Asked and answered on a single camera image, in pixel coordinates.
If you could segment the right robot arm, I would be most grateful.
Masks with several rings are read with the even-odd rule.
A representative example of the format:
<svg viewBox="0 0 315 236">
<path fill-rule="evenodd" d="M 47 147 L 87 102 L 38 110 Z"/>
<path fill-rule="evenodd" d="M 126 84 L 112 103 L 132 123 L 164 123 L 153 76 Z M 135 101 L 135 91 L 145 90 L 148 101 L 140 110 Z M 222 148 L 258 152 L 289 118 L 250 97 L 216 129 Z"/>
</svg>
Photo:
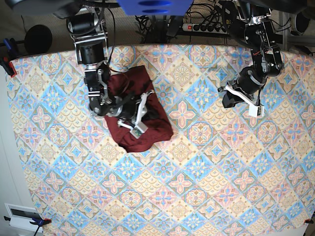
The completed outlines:
<svg viewBox="0 0 315 236">
<path fill-rule="evenodd" d="M 74 41 L 78 64 L 85 65 L 85 85 L 88 87 L 89 109 L 95 116 L 131 120 L 137 107 L 134 93 L 125 97 L 109 87 L 109 59 L 103 49 L 107 47 L 104 9 L 77 14 L 67 19 L 67 29 Z"/>
</svg>

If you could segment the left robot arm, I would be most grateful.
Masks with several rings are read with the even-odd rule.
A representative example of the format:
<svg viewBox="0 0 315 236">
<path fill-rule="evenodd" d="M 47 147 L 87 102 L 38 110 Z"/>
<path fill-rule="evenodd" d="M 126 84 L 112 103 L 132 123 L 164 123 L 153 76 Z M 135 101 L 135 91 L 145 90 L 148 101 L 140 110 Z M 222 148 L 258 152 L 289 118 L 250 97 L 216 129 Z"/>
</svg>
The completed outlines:
<svg viewBox="0 0 315 236">
<path fill-rule="evenodd" d="M 269 19 L 271 10 L 243 0 L 223 1 L 221 5 L 223 26 L 235 40 L 240 39 L 233 29 L 235 21 L 239 19 L 245 23 L 242 44 L 251 50 L 253 61 L 251 66 L 241 70 L 237 79 L 227 81 L 226 86 L 218 89 L 225 93 L 222 104 L 225 108 L 232 108 L 245 102 L 260 112 L 260 98 L 254 94 L 260 93 L 267 79 L 278 76 L 284 67 Z"/>
</svg>

